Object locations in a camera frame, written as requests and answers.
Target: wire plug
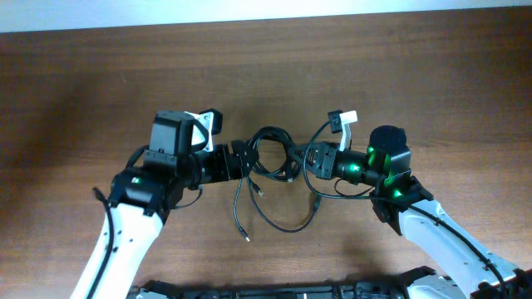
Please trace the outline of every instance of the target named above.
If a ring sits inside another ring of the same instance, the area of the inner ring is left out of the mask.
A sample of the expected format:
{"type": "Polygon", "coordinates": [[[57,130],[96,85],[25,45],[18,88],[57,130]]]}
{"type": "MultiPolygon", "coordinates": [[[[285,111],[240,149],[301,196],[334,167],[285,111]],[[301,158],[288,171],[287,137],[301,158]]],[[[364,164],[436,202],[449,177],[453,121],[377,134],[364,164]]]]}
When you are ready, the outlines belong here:
{"type": "Polygon", "coordinates": [[[255,190],[255,192],[260,196],[260,197],[263,197],[264,196],[264,192],[262,192],[260,190],[260,187],[254,182],[254,181],[251,181],[251,187],[253,187],[253,190],[255,190]]]}
{"type": "Polygon", "coordinates": [[[286,174],[287,182],[292,183],[293,182],[292,160],[288,159],[288,162],[289,163],[287,164],[286,170],[284,171],[284,173],[286,174]]]}
{"type": "Polygon", "coordinates": [[[244,239],[246,239],[246,241],[248,241],[248,242],[251,241],[251,240],[249,240],[248,234],[246,233],[246,231],[244,231],[243,228],[239,228],[239,231],[240,231],[240,234],[242,235],[242,237],[244,237],[244,239]]]}

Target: green led light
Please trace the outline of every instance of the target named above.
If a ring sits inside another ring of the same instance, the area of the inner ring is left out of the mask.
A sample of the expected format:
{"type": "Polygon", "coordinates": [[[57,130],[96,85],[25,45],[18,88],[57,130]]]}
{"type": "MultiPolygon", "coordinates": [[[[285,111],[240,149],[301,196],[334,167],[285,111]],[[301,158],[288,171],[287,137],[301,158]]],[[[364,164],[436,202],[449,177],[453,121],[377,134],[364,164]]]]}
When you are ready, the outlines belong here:
{"type": "Polygon", "coordinates": [[[375,160],[375,155],[374,154],[370,154],[369,155],[369,160],[367,161],[367,163],[369,165],[373,164],[373,160],[375,160]]]}
{"type": "Polygon", "coordinates": [[[384,180],[384,186],[389,187],[391,184],[393,184],[393,180],[394,180],[393,175],[392,173],[390,173],[388,175],[388,178],[384,180]]]}

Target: wood grain surface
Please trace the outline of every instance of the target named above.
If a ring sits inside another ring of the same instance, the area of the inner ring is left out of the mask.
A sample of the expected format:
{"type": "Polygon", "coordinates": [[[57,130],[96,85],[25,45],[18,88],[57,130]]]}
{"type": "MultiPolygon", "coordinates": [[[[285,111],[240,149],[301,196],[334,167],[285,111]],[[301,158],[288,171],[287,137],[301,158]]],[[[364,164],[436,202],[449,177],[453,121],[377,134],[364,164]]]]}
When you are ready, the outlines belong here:
{"type": "MultiPolygon", "coordinates": [[[[266,125],[304,143],[337,109],[358,112],[357,150],[377,126],[403,127],[413,174],[447,212],[532,267],[530,7],[2,34],[0,91],[2,298],[69,296],[103,223],[91,188],[109,192],[161,109],[222,111],[217,143],[266,125]]],[[[269,167],[283,160],[276,144],[260,154],[269,167]]],[[[267,215],[287,228],[303,221],[303,178],[257,182],[267,215]]],[[[364,201],[324,200],[308,229],[285,234],[243,192],[247,243],[232,216],[236,187],[208,185],[172,213],[135,283],[323,282],[438,268],[364,201]]]]}

